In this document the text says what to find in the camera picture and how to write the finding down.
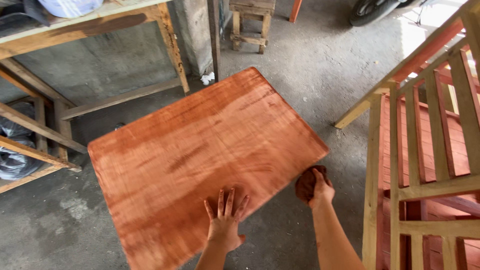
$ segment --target motorcycle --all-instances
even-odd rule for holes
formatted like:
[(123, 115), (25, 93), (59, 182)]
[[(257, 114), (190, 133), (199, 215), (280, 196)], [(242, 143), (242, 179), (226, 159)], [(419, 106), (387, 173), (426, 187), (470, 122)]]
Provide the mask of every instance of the motorcycle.
[(424, 7), (435, 0), (358, 0), (350, 14), (350, 24), (364, 26), (387, 16), (394, 9)]

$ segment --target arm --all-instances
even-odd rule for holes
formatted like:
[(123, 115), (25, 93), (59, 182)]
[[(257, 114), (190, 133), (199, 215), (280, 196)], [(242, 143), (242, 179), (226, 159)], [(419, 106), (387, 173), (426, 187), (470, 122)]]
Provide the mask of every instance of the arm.
[(245, 242), (245, 235), (238, 235), (239, 221), (250, 197), (247, 195), (241, 202), (235, 214), (232, 214), (235, 189), (231, 188), (228, 194), (227, 205), (224, 209), (224, 191), (220, 189), (218, 195), (218, 212), (214, 216), (213, 210), (205, 200), (205, 208), (210, 218), (207, 245), (200, 256), (195, 270), (223, 270), (225, 256), (229, 251), (239, 247)]
[(320, 269), (365, 270), (335, 214), (332, 182), (316, 169), (313, 174), (317, 182), (313, 199), (308, 204), (312, 208)]

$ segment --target orange wooden leg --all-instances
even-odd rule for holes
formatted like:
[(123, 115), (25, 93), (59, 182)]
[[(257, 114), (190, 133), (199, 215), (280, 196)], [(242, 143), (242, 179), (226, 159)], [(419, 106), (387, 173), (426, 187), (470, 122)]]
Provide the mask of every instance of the orange wooden leg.
[(295, 0), (293, 3), (292, 13), (290, 14), (290, 19), (288, 20), (291, 23), (295, 23), (297, 20), (297, 15), (299, 14), (299, 9), (301, 5), (301, 0)]

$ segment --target hand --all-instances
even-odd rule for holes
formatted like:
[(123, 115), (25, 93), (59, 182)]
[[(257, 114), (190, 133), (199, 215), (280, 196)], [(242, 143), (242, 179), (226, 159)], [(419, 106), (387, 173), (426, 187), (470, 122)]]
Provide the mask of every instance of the hand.
[(208, 201), (204, 201), (208, 217), (210, 218), (208, 245), (216, 245), (217, 247), (224, 249), (226, 252), (234, 250), (245, 242), (245, 235), (238, 235), (237, 233), (239, 221), (244, 214), (250, 196), (245, 196), (239, 208), (235, 211), (235, 214), (233, 214), (232, 208), (234, 195), (235, 189), (231, 188), (230, 193), (228, 194), (227, 205), (224, 210), (224, 191), (223, 189), (220, 189), (217, 217), (214, 217), (214, 213), (208, 204)]
[(313, 191), (313, 198), (308, 202), (310, 208), (314, 209), (321, 206), (323, 203), (332, 203), (335, 189), (333, 189), (332, 182), (326, 175), (318, 172), (317, 169), (312, 170), (317, 182), (315, 183), (315, 190)]

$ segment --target stained wood board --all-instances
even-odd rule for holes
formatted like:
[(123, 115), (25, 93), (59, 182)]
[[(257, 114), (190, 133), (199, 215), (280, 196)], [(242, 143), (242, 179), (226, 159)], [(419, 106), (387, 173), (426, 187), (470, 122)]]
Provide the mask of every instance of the stained wood board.
[(132, 270), (201, 251), (220, 188), (249, 194), (249, 216), (328, 150), (253, 67), (88, 146)]

